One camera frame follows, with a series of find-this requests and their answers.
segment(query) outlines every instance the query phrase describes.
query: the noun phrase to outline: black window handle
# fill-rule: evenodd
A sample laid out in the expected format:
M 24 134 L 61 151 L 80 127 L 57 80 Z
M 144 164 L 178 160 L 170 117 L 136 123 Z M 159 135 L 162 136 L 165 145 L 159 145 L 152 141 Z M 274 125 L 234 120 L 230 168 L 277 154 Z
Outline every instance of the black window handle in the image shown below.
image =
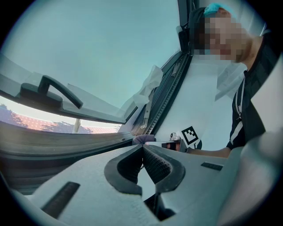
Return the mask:
M 51 78 L 50 76 L 43 75 L 38 87 L 38 93 L 46 95 L 48 93 L 49 86 L 53 86 L 59 92 L 61 92 L 66 98 L 68 98 L 78 109 L 81 109 L 83 102 L 66 86 L 59 81 Z

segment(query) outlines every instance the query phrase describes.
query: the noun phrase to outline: metal track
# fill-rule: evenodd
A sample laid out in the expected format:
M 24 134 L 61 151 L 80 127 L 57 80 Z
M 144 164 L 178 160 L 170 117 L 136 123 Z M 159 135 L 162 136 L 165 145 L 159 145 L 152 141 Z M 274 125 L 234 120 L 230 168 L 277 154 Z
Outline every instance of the metal track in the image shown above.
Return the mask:
M 154 120 L 152 121 L 151 125 L 148 125 L 148 129 L 147 129 L 147 131 L 145 132 L 145 134 L 151 134 L 151 132 L 152 132 L 153 128 L 155 127 L 157 121 L 159 120 L 160 116 L 161 116 L 162 113 L 164 112 L 164 110 L 165 110 L 165 108 L 166 108 L 166 106 L 167 106 L 167 104 L 168 104 L 170 98 L 172 97 L 172 95 L 173 95 L 173 93 L 174 93 L 174 91 L 175 91 L 175 89 L 176 89 L 176 86 L 177 86 L 177 84 L 178 84 L 178 82 L 179 82 L 179 80 L 180 80 L 180 78 L 181 78 L 181 75 L 182 75 L 182 73 L 183 73 L 183 70 L 184 70 L 184 68 L 185 68 L 185 65 L 186 65 L 188 59 L 189 59 L 189 55 L 185 55 L 184 58 L 182 59 L 182 63 L 181 63 L 181 67 L 179 68 L 178 75 L 176 76 L 176 78 L 175 78 L 175 80 L 174 80 L 174 83 L 171 85 L 171 88 L 170 88 L 170 90 L 169 90 L 169 92 L 168 92 L 168 95 L 167 95 L 167 97 L 165 98 L 165 100 L 164 100 L 162 106 L 160 107 L 159 111 L 158 111 L 157 114 L 155 115 L 155 118 L 154 118 Z

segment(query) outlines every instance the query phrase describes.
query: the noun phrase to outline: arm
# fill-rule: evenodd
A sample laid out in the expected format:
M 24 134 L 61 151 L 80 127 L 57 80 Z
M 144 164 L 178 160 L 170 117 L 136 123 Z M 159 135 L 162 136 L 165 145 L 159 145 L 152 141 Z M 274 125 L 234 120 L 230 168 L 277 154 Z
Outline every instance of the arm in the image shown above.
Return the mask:
M 212 157 L 222 157 L 227 158 L 232 149 L 236 147 L 241 147 L 245 145 L 245 132 L 242 128 L 241 130 L 237 131 L 237 126 L 240 123 L 239 114 L 235 108 L 235 98 L 234 96 L 233 103 L 232 103 L 232 129 L 230 133 L 230 141 L 228 142 L 225 148 L 222 148 L 218 151 L 204 151 L 199 149 L 192 149 L 188 148 L 187 153 L 189 154 L 198 154 L 198 155 L 205 155 L 205 156 L 212 156 Z
M 218 151 L 204 151 L 204 150 L 192 149 L 192 148 L 188 148 L 188 151 L 187 151 L 187 153 L 189 154 L 198 154 L 198 155 L 221 157 L 221 158 L 227 158 L 230 152 L 231 152 L 231 149 L 228 147 L 222 148 Z

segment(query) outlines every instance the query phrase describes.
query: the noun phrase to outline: window handle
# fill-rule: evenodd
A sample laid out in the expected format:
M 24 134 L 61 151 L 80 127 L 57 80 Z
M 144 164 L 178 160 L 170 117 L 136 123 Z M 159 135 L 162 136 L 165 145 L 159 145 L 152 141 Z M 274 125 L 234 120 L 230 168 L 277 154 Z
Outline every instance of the window handle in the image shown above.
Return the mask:
M 49 107 L 60 108 L 62 106 L 63 99 L 52 92 L 48 92 L 50 85 L 61 92 L 78 109 L 81 109 L 83 102 L 66 86 L 47 75 L 42 76 L 38 87 L 33 84 L 23 83 L 21 85 L 20 95 Z
M 46 95 L 50 85 L 57 89 L 60 93 L 62 93 L 66 98 L 68 98 L 78 109 L 81 109 L 83 102 L 66 86 L 64 86 L 54 78 L 51 78 L 50 76 L 42 76 L 38 87 L 38 92 Z

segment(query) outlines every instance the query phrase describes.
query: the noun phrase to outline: qr-like marker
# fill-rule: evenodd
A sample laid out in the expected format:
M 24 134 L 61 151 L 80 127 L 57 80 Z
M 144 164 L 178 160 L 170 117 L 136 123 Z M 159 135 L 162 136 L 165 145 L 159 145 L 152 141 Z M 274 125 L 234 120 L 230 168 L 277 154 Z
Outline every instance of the qr-like marker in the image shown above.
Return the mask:
M 187 145 L 190 145 L 199 139 L 192 126 L 190 126 L 187 129 L 182 130 L 182 134 L 187 142 Z

